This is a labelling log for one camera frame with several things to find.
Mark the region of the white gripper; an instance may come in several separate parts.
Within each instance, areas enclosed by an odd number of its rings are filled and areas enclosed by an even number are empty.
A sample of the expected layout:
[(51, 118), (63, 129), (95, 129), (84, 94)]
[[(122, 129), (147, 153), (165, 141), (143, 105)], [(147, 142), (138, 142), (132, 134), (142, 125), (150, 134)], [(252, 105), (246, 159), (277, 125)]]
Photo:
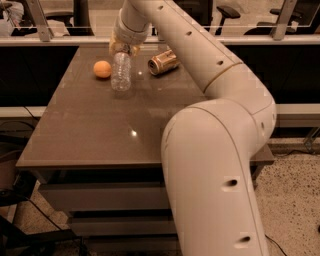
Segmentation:
[(148, 35), (150, 23), (140, 15), (130, 15), (123, 9), (115, 21), (114, 34), (109, 42), (109, 54), (126, 53), (137, 56), (140, 51), (139, 44), (142, 44)]

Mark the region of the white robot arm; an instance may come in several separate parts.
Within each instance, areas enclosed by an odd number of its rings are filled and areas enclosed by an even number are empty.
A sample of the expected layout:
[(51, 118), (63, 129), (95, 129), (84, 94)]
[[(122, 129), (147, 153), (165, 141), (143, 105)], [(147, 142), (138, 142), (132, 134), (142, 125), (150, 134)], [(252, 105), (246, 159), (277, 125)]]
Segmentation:
[(206, 99), (166, 125), (165, 186), (183, 256), (269, 256), (250, 160), (269, 140), (276, 105), (256, 75), (173, 0), (124, 0), (111, 47), (155, 27)]

